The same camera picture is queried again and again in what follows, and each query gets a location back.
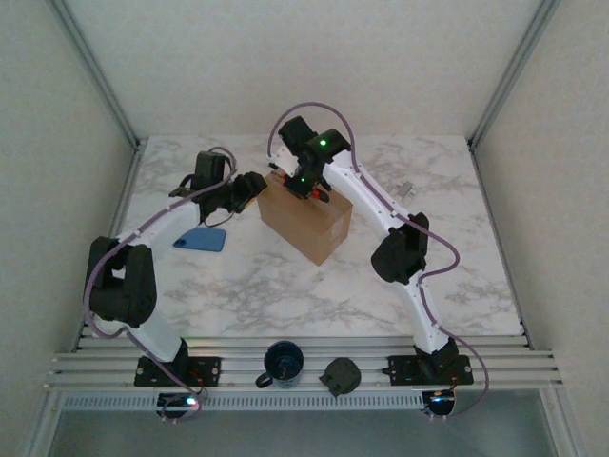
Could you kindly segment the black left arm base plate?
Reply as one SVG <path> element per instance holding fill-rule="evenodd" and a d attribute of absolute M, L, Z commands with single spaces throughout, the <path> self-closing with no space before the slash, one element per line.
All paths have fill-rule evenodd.
<path fill-rule="evenodd" d="M 175 378 L 189 387 L 217 387 L 221 374 L 220 357 L 187 357 L 184 362 L 162 362 Z M 177 387 L 178 384 L 146 356 L 138 360 L 133 385 L 136 387 Z"/>

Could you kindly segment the aluminium left corner post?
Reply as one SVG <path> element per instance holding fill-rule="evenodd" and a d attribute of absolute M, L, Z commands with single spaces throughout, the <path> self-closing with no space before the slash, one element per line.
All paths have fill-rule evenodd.
<path fill-rule="evenodd" d="M 121 106 L 121 103 L 108 81 L 93 49 L 88 42 L 84 30 L 79 24 L 74 12 L 67 0 L 45 0 L 51 12 L 55 15 L 58 23 L 67 36 L 70 45 L 75 50 L 78 59 L 84 67 L 92 85 L 98 91 L 110 116 L 118 129 L 121 131 L 128 145 L 137 150 L 141 145 L 141 139 L 135 133 L 132 124 Z"/>

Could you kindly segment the right controller board with LED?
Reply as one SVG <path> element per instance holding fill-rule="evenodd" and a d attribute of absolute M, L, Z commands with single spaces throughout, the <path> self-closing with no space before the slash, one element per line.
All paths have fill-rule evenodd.
<path fill-rule="evenodd" d="M 453 412 L 456 405 L 453 388 L 423 391 L 422 399 L 422 411 L 430 417 L 447 417 Z"/>

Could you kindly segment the dark blue mug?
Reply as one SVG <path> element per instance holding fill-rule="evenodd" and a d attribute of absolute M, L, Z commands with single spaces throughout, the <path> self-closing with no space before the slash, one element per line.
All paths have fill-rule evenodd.
<path fill-rule="evenodd" d="M 300 382 L 304 363 L 305 358 L 298 345 L 290 341 L 278 341 L 267 349 L 264 357 L 265 372 L 256 379 L 255 386 L 296 387 Z"/>

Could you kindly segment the aluminium corner post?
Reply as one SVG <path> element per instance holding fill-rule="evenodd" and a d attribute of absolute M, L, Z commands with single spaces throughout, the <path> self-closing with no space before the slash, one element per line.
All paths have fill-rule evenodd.
<path fill-rule="evenodd" d="M 500 80 L 495 86 L 481 117 L 467 138 L 467 146 L 474 155 L 486 135 L 492 129 L 496 119 L 516 86 L 534 49 L 542 38 L 562 0 L 540 0 L 524 33 L 509 58 Z"/>
<path fill-rule="evenodd" d="M 121 131 L 128 145 L 137 150 L 141 145 L 141 139 L 135 133 L 132 124 L 121 106 L 121 103 L 108 81 L 93 49 L 88 42 L 84 30 L 79 24 L 74 12 L 67 0 L 45 0 L 51 12 L 55 15 L 58 23 L 67 36 L 70 45 L 75 50 L 78 59 L 84 67 L 92 85 L 98 91 L 110 116 L 118 129 Z"/>

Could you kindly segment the controller board with led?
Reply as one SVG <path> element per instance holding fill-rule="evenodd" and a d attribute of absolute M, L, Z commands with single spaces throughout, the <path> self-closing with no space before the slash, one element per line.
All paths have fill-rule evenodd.
<path fill-rule="evenodd" d="M 156 413 L 164 422 L 181 422 L 201 410 L 207 393 L 161 393 L 156 404 Z"/>
<path fill-rule="evenodd" d="M 423 391 L 422 399 L 422 411 L 430 417 L 447 417 L 453 412 L 456 405 L 453 388 Z"/>

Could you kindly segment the blue smartphone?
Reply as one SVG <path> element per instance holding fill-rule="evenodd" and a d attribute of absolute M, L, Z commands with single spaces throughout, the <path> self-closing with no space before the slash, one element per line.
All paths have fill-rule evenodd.
<path fill-rule="evenodd" d="M 225 241 L 226 232 L 223 229 L 197 227 L 180 236 L 173 243 L 173 246 L 175 248 L 221 252 Z"/>

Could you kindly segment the aluminium right corner post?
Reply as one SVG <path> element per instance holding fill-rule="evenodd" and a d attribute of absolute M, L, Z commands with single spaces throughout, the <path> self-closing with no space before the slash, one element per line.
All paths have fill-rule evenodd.
<path fill-rule="evenodd" d="M 500 80 L 495 86 L 481 117 L 467 138 L 467 146 L 474 155 L 486 135 L 492 129 L 496 119 L 516 86 L 534 49 L 542 38 L 562 0 L 540 0 L 524 33 L 509 58 Z"/>

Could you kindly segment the aluminium rail frame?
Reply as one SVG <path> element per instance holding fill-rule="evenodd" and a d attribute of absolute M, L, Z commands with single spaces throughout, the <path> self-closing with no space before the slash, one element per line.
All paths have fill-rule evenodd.
<path fill-rule="evenodd" d="M 221 358 L 220 391 L 252 391 L 254 381 L 263 371 L 263 357 L 272 339 L 256 338 L 190 338 L 193 356 Z M 391 355 L 411 355 L 409 337 L 301 337 L 296 341 L 304 353 L 304 373 L 298 389 L 321 389 L 319 381 L 325 367 L 337 357 L 352 359 L 361 370 L 362 390 L 381 390 L 390 386 L 382 373 Z M 473 360 L 474 383 L 479 390 L 483 380 L 499 389 L 555 387 L 562 383 L 557 361 L 549 350 L 531 349 L 522 336 L 478 336 L 469 340 L 470 348 L 460 352 L 469 355 L 476 350 L 480 360 Z M 103 340 L 83 337 L 71 353 L 57 353 L 44 381 L 44 388 L 56 391 L 130 391 L 141 352 L 129 339 Z"/>

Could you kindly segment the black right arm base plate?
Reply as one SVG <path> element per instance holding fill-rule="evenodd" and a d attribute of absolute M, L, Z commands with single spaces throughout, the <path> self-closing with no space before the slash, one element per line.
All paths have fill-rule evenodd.
<path fill-rule="evenodd" d="M 474 384 L 470 360 L 465 355 L 440 366 L 429 358 L 415 355 L 394 355 L 387 358 L 382 373 L 389 377 L 392 387 L 471 386 Z"/>

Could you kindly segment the brown cardboard express box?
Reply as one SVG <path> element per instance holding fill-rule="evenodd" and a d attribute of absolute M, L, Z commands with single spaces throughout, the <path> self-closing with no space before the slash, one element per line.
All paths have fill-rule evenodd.
<path fill-rule="evenodd" d="M 352 203 L 338 191 L 329 202 L 298 199 L 284 186 L 284 179 L 271 171 L 267 187 L 257 197 L 262 221 L 315 265 L 320 266 L 347 238 Z"/>

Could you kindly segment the left controller board with LED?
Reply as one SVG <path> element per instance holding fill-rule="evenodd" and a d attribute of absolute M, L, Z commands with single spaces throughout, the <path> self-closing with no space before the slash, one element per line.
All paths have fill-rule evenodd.
<path fill-rule="evenodd" d="M 181 422 L 201 410 L 207 393 L 161 393 L 156 404 L 156 413 L 164 422 Z"/>

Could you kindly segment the aluminium right table side rail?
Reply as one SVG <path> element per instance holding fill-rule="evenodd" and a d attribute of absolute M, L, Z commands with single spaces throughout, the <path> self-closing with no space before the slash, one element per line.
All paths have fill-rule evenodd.
<path fill-rule="evenodd" d="M 509 264 L 508 264 L 508 259 L 506 257 L 506 252 L 505 252 L 504 245 L 503 245 L 503 242 L 502 242 L 502 239 L 501 239 L 501 234 L 500 234 L 500 231 L 499 231 L 497 220 L 495 218 L 495 214 L 494 214 L 494 211 L 493 211 L 493 208 L 492 208 L 492 205 L 491 205 L 489 194 L 488 194 L 486 185 L 485 185 L 484 180 L 483 180 L 480 164 L 479 164 L 479 161 L 478 161 L 478 157 L 476 155 L 476 150 L 475 150 L 475 148 L 473 146 L 473 140 L 471 140 L 470 138 L 467 138 L 466 139 L 466 145 L 467 145 L 467 149 L 469 151 L 469 155 L 470 155 L 470 158 L 471 158 L 471 161 L 472 161 L 472 166 L 473 166 L 474 171 L 476 173 L 477 180 L 478 180 L 478 183 L 479 183 L 479 186 L 480 186 L 480 189 L 481 189 L 481 196 L 482 196 L 483 202 L 484 202 L 485 207 L 486 207 L 486 211 L 487 211 L 487 214 L 488 214 L 488 217 L 489 217 L 491 228 L 493 230 L 495 242 L 496 242 L 496 245 L 497 245 L 497 248 L 498 248 L 498 251 L 499 251 L 499 255 L 500 255 L 500 258 L 501 258 L 502 268 L 503 268 L 503 271 L 504 271 L 504 274 L 505 274 L 505 277 L 506 277 L 506 281 L 507 281 L 509 289 L 510 289 L 510 294 L 512 296 L 512 300 L 513 300 L 513 303 L 515 305 L 515 308 L 517 310 L 519 322 L 520 322 L 520 325 L 521 325 L 521 328 L 522 328 L 522 332 L 521 333 L 525 336 L 525 338 L 527 340 L 526 346 L 527 347 L 531 347 L 530 332 L 529 332 L 529 329 L 528 329 L 528 327 L 526 325 L 526 322 L 525 322 L 523 314 L 522 314 L 521 303 L 520 303 L 520 300 L 519 300 L 518 293 L 517 293 L 517 291 L 515 289 L 515 283 L 514 283 L 512 274 L 511 274 L 512 272 L 511 272 L 511 269 L 510 269 Z"/>

